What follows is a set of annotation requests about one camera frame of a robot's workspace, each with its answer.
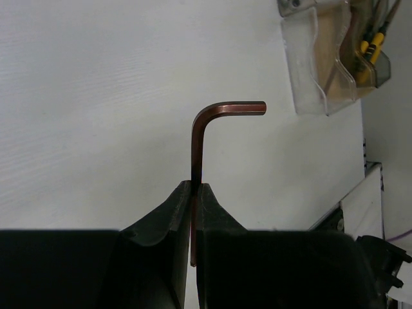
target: hex key long arm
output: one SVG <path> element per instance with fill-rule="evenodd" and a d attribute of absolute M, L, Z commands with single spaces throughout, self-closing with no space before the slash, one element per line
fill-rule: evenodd
<path fill-rule="evenodd" d="M 263 101 L 220 102 L 209 105 L 198 113 L 192 126 L 192 175 L 191 175 L 191 265 L 196 266 L 196 208 L 198 189 L 201 184 L 203 162 L 203 137 L 207 124 L 224 116 L 259 116 L 266 113 Z"/>

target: allen wrench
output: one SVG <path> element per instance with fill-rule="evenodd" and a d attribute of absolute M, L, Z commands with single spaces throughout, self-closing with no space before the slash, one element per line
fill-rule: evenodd
<path fill-rule="evenodd" d="M 225 116 L 260 116 L 266 113 L 263 101 L 220 102 L 201 110 L 192 125 L 192 171 L 191 171 L 191 266 L 196 266 L 196 209 L 198 190 L 201 184 L 203 163 L 203 138 L 207 124 Z"/>

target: hex key bend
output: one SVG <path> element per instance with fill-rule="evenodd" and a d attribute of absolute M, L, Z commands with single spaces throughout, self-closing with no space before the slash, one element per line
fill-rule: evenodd
<path fill-rule="evenodd" d="M 191 221 L 191 265 L 196 266 L 196 208 L 198 189 L 201 184 L 203 162 L 203 137 L 207 124 L 224 116 L 259 116 L 266 113 L 263 101 L 220 102 L 209 105 L 198 113 L 192 126 L 192 221 Z"/>

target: copper-colored hex key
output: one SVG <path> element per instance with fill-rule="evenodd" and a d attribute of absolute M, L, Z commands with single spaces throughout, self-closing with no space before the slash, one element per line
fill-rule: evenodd
<path fill-rule="evenodd" d="M 224 116 L 259 116 L 266 113 L 263 101 L 220 102 L 207 106 L 198 113 L 192 126 L 192 219 L 191 219 L 191 265 L 196 266 L 196 208 L 198 189 L 201 184 L 203 161 L 203 137 L 207 124 L 213 119 Z"/>

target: hex key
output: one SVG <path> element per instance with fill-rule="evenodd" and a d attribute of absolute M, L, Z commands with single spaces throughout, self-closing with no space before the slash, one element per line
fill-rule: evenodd
<path fill-rule="evenodd" d="M 203 137 L 207 124 L 213 119 L 225 116 L 259 116 L 266 113 L 263 101 L 220 102 L 201 110 L 192 126 L 192 175 L 191 175 L 191 265 L 196 266 L 196 208 L 198 189 L 201 184 L 203 162 Z"/>

